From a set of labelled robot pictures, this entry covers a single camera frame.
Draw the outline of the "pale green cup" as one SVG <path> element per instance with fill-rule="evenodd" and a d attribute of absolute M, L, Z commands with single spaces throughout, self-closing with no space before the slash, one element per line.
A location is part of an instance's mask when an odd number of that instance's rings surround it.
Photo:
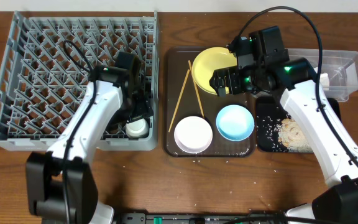
<path fill-rule="evenodd" d="M 142 118 L 137 121 L 127 123 L 125 130 L 127 136 L 130 139 L 145 138 L 149 134 L 149 124 L 146 122 L 144 118 Z"/>

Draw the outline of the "white napkin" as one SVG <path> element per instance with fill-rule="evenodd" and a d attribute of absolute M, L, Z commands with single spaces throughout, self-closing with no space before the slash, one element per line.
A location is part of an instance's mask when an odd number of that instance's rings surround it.
<path fill-rule="evenodd" d="M 321 73 L 319 77 L 319 83 L 323 87 L 324 91 L 328 91 L 330 87 L 329 75 L 328 73 Z"/>

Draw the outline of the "light blue bowl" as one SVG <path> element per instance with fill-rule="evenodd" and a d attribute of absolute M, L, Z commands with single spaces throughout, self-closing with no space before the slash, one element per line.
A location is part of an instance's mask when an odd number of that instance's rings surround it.
<path fill-rule="evenodd" d="M 216 117 L 220 135 L 229 141 L 243 141 L 254 132 L 255 121 L 252 113 L 241 105 L 227 105 Z"/>

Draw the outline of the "rice and food scraps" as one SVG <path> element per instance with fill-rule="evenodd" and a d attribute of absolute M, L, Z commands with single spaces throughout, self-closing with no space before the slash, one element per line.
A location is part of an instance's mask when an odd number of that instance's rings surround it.
<path fill-rule="evenodd" d="M 294 119 L 285 118 L 277 124 L 278 142 L 289 152 L 313 152 L 308 141 Z"/>

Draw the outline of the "white pink bowl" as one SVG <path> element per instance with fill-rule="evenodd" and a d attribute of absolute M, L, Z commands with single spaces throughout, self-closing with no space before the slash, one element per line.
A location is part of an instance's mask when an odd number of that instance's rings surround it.
<path fill-rule="evenodd" d="M 198 116 L 188 116 L 176 125 L 173 137 L 177 146 L 189 154 L 205 151 L 213 140 L 211 125 Z"/>

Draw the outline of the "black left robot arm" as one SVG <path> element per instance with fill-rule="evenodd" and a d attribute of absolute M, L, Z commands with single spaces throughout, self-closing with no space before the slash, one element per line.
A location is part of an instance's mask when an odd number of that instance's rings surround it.
<path fill-rule="evenodd" d="M 112 67 L 90 70 L 91 81 L 69 125 L 45 153 L 25 163 L 29 212 L 42 223 L 112 223 L 114 209 L 99 201 L 91 171 L 96 145 L 113 121 L 145 112 L 138 94 L 141 61 L 121 52 Z"/>

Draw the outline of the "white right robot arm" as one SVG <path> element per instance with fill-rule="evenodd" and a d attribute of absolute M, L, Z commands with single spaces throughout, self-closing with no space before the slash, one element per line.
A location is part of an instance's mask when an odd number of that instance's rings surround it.
<path fill-rule="evenodd" d="M 328 186 L 311 203 L 287 210 L 283 219 L 358 223 L 358 147 L 328 103 L 315 69 L 305 58 L 290 59 L 278 27 L 241 37 L 229 51 L 236 65 L 215 70 L 210 86 L 219 96 L 271 94 L 299 125 Z"/>

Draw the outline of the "black waste tray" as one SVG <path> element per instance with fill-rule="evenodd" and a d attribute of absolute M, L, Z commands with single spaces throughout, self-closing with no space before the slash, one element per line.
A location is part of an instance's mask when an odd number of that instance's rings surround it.
<path fill-rule="evenodd" d="M 295 146 L 285 146 L 279 141 L 282 121 L 291 119 L 291 116 L 279 108 L 271 96 L 263 96 L 256 99 L 256 135 L 257 145 L 264 152 L 292 152 L 292 153 L 312 153 L 309 145 L 304 148 Z"/>

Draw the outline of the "clear plastic waste bin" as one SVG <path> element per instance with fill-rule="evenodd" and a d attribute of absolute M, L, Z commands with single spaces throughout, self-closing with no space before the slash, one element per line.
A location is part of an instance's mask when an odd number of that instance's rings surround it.
<path fill-rule="evenodd" d="M 318 49 L 288 49 L 288 54 L 290 61 L 305 58 L 318 71 Z M 347 101 L 350 94 L 358 91 L 358 52 L 323 50 L 321 73 L 329 75 L 329 90 L 322 87 L 326 98 Z"/>

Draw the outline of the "yellow round plate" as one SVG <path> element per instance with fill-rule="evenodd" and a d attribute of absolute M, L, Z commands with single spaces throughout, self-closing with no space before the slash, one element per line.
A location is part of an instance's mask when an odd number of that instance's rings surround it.
<path fill-rule="evenodd" d="M 209 80 L 217 69 L 233 67 L 237 65 L 237 59 L 228 49 L 223 47 L 211 47 L 200 52 L 192 64 L 192 74 L 195 83 L 205 92 L 216 95 L 216 91 L 210 86 Z"/>

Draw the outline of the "wooden chopstick left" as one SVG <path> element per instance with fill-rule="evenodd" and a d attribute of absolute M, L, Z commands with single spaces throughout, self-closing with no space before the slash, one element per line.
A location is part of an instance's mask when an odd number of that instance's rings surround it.
<path fill-rule="evenodd" d="M 168 129 L 168 132 L 171 131 L 172 129 L 172 126 L 173 126 L 173 122 L 175 121 L 175 118 L 176 118 L 176 115 L 177 115 L 177 111 L 178 111 L 178 107 L 180 105 L 180 102 L 181 102 L 181 98 L 183 96 L 183 92 L 184 92 L 184 89 L 185 89 L 185 86 L 186 86 L 186 83 L 187 83 L 187 79 L 189 77 L 189 74 L 190 74 L 190 69 L 188 69 L 186 71 L 186 75 L 185 75 L 185 79 L 183 81 L 183 84 L 181 86 L 181 90 L 180 90 L 180 94 L 178 96 L 178 99 L 177 99 L 177 103 L 175 105 L 175 109 L 174 109 L 174 112 L 173 112 L 173 115 L 172 115 L 172 118 L 171 118 L 171 122 L 170 122 L 170 126 L 169 126 L 169 129 Z"/>

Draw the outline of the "wooden chopstick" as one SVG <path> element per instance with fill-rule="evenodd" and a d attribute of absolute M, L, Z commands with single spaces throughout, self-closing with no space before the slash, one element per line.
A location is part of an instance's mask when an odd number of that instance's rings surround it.
<path fill-rule="evenodd" d="M 186 71 L 186 75 L 185 75 L 185 79 L 183 81 L 183 84 L 181 86 L 181 90 L 180 90 L 180 94 L 178 96 L 178 99 L 177 99 L 177 103 L 175 105 L 175 109 L 174 109 L 174 112 L 173 112 L 173 115 L 172 115 L 172 118 L 171 118 L 171 122 L 170 122 L 170 126 L 169 126 L 169 129 L 168 129 L 168 132 L 171 131 L 172 129 L 172 126 L 173 126 L 173 122 L 175 121 L 175 118 L 176 118 L 176 115 L 177 115 L 177 111 L 178 111 L 178 107 L 180 105 L 180 102 L 181 102 L 181 98 L 183 96 L 183 92 L 184 92 L 184 89 L 185 89 L 185 86 L 186 86 L 186 83 L 187 83 L 187 79 L 189 77 L 189 74 L 190 74 L 190 69 L 188 69 Z"/>
<path fill-rule="evenodd" d="M 203 111 L 203 106 L 202 106 L 200 94 L 199 94 L 199 91 L 198 91 L 198 86 L 197 86 L 197 84 L 196 84 L 196 82 L 195 82 L 195 76 L 194 76 L 194 74 L 193 74 L 192 64 L 191 64 L 191 61 L 190 61 L 190 60 L 188 60 L 188 66 L 189 66 L 189 69 L 190 69 L 191 78 L 192 78 L 192 80 L 193 80 L 193 85 L 194 85 L 194 88 L 195 88 L 196 98 L 197 98 L 198 105 L 199 105 L 199 108 L 200 108 L 201 116 L 202 116 L 203 119 L 205 119 L 205 117 L 204 117 L 204 111 Z"/>

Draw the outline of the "wooden chopstick right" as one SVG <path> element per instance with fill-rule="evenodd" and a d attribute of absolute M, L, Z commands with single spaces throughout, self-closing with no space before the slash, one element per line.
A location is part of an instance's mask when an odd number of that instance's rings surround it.
<path fill-rule="evenodd" d="M 190 61 L 190 60 L 188 60 L 188 66 L 189 66 L 189 69 L 190 69 L 191 78 L 192 78 L 192 80 L 193 80 L 193 85 L 194 85 L 194 88 L 195 88 L 196 98 L 197 98 L 198 105 L 199 105 L 199 108 L 200 108 L 201 116 L 202 116 L 203 119 L 205 119 L 205 117 L 204 117 L 204 111 L 203 111 L 203 106 L 202 106 L 200 94 L 199 94 L 199 91 L 198 91 L 198 86 L 197 86 L 197 84 L 196 84 L 196 82 L 195 82 L 195 76 L 194 76 L 194 74 L 193 74 L 192 64 L 191 64 L 191 61 Z"/>

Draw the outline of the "dark brown serving tray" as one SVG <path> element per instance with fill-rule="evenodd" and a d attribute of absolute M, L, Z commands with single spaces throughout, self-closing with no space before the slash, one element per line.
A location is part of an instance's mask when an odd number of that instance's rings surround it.
<path fill-rule="evenodd" d="M 186 71 L 189 69 L 188 60 L 191 62 L 194 61 L 196 56 L 203 50 L 203 47 L 174 47 L 171 48 L 165 56 L 165 83 L 163 85 L 163 93 L 165 96 L 163 109 L 165 124 L 163 131 L 163 148 L 167 154 L 173 157 L 247 157 L 253 153 L 256 147 L 254 133 L 243 141 L 229 141 L 219 134 L 216 127 L 216 117 L 219 111 L 227 105 L 241 105 L 246 107 L 251 113 L 254 112 L 255 100 L 246 94 L 226 95 L 224 98 L 220 98 L 199 89 L 205 119 L 213 130 L 212 143 L 205 151 L 198 154 L 189 154 L 177 146 L 173 137 L 177 123 L 187 116 L 201 116 L 190 74 L 172 129 L 168 132 L 181 86 L 185 79 Z"/>

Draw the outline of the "grey plastic dish rack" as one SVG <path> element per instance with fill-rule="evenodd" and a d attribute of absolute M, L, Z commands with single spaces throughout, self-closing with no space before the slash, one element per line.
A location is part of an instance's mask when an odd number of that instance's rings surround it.
<path fill-rule="evenodd" d="M 119 52 L 137 55 L 154 114 L 149 134 L 130 139 L 126 122 L 108 127 L 97 147 L 150 151 L 158 141 L 159 24 L 157 16 L 24 17 L 15 12 L 0 68 L 0 147 L 44 151 L 64 132 L 86 91 L 88 77 L 73 61 L 111 66 Z"/>

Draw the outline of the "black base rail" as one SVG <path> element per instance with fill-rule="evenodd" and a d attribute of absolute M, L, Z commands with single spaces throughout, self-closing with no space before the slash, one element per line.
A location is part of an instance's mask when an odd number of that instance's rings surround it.
<path fill-rule="evenodd" d="M 147 214 L 147 213 L 119 213 L 113 218 L 113 224 L 219 224 L 240 218 L 269 217 L 276 218 L 274 213 L 252 212 L 244 215 L 218 214 Z"/>

